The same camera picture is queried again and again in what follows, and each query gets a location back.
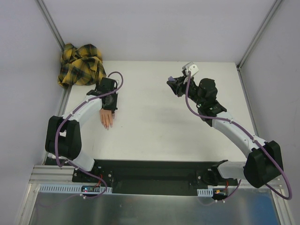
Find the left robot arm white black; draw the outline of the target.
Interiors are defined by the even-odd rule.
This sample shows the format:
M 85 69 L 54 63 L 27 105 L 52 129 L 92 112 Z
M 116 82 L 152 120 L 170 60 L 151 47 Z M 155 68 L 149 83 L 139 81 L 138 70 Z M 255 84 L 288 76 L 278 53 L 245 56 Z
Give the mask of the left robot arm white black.
M 88 182 L 95 182 L 99 171 L 94 168 L 95 159 L 82 150 L 81 128 L 100 109 L 117 110 L 117 90 L 116 80 L 103 78 L 76 108 L 63 116 L 52 116 L 48 122 L 45 150 L 83 169 Z

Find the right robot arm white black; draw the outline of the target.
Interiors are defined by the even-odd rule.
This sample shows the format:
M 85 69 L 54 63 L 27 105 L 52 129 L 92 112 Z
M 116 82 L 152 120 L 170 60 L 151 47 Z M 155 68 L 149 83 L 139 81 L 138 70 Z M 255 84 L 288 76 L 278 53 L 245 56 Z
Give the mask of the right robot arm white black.
M 275 141 L 267 142 L 238 125 L 231 114 L 217 101 L 215 81 L 203 78 L 198 85 L 187 76 L 169 77 L 166 82 L 173 93 L 196 103 L 196 115 L 210 127 L 224 134 L 246 157 L 245 162 L 222 160 L 203 176 L 211 185 L 222 185 L 227 179 L 246 179 L 255 188 L 266 185 L 283 171 L 281 150 Z

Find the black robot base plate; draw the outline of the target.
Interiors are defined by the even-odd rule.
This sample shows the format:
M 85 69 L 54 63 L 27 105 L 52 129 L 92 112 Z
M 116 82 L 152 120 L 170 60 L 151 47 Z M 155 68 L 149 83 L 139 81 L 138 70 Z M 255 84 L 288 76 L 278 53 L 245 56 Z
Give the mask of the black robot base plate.
M 90 175 L 75 170 L 72 181 L 97 183 L 114 194 L 196 196 L 208 186 L 235 186 L 236 179 L 209 178 L 216 162 L 96 160 Z

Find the mannequin hand with long nails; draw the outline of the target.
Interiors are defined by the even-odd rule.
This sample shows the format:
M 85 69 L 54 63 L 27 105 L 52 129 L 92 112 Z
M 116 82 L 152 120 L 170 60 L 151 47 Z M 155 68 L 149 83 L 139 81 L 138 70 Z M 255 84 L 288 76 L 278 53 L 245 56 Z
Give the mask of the mannequin hand with long nails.
M 115 113 L 110 110 L 100 109 L 100 121 L 106 130 L 109 130 L 113 126 L 113 120 Z

